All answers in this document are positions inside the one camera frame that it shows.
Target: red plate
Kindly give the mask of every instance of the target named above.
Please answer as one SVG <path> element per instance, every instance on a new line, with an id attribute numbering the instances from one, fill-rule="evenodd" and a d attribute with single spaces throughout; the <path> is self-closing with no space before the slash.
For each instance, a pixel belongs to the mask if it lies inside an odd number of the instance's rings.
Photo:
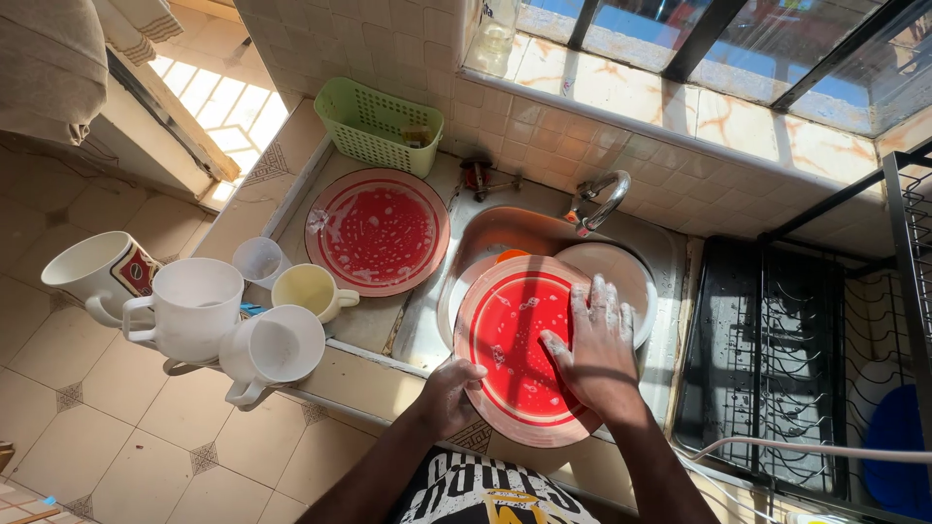
<path id="1" fill-rule="evenodd" d="M 440 197 L 419 178 L 393 169 L 351 172 L 310 209 L 328 217 L 320 232 L 305 232 L 310 261 L 327 268 L 337 287 L 361 296 L 398 295 L 424 282 L 450 241 Z"/>
<path id="2" fill-rule="evenodd" d="M 569 288 L 589 277 L 550 256 L 519 256 L 486 271 L 463 298 L 453 351 L 488 368 L 476 411 L 515 442 L 560 448 L 602 424 L 569 392 L 540 333 L 572 340 Z"/>

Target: hand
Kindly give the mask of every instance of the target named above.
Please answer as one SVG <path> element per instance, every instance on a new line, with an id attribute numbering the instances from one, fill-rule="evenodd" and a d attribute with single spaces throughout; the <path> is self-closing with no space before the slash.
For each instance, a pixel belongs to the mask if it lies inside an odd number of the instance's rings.
<path id="1" fill-rule="evenodd" d="M 573 351 L 550 330 L 541 331 L 544 346 L 554 357 L 560 377 L 576 398 L 603 421 L 617 417 L 626 399 L 640 399 L 631 307 L 618 303 L 614 284 L 602 275 L 592 280 L 589 307 L 585 286 L 573 284 L 569 292 L 573 315 Z"/>
<path id="2" fill-rule="evenodd" d="M 474 365 L 466 359 L 447 361 L 433 370 L 418 399 L 404 414 L 413 417 L 431 443 L 447 440 L 466 427 L 474 413 L 463 389 L 481 388 L 479 380 L 487 374 L 484 365 Z"/>

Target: faucet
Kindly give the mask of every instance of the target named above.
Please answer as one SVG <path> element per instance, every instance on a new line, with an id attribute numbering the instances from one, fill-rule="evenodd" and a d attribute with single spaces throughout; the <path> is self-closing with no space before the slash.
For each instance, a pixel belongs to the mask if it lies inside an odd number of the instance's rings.
<path id="1" fill-rule="evenodd" d="M 580 212 L 583 202 L 594 199 L 602 189 L 612 184 L 615 184 L 615 189 L 611 191 L 611 196 L 602 204 L 602 207 L 598 208 L 592 216 L 583 216 Z M 622 203 L 624 195 L 628 194 L 629 187 L 631 187 L 631 175 L 622 170 L 607 172 L 593 182 L 583 182 L 576 186 L 576 194 L 573 195 L 573 200 L 569 204 L 569 211 L 563 217 L 571 224 L 576 224 L 577 235 L 586 238 Z"/>

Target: black t-shirt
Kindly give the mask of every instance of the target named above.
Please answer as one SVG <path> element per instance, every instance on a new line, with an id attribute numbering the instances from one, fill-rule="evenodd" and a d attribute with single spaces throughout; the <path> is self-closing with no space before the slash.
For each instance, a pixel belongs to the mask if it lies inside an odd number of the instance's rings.
<path id="1" fill-rule="evenodd" d="M 545 476 L 434 447 L 386 524 L 598 524 Z"/>

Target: black dish rack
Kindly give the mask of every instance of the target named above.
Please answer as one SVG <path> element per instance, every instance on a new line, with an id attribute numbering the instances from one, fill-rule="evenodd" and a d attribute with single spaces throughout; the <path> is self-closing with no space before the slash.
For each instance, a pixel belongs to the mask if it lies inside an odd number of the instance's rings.
<path id="1" fill-rule="evenodd" d="M 890 154 L 882 169 L 756 242 L 706 241 L 673 426 L 681 447 L 747 436 L 860 448 L 883 397 L 915 383 L 932 450 L 930 153 L 932 139 Z M 881 180 L 893 255 L 870 259 L 788 236 Z M 865 477 L 878 475 L 870 462 L 739 443 L 711 457 L 772 495 L 870 521 L 918 522 L 891 510 L 915 493 L 870 495 Z"/>

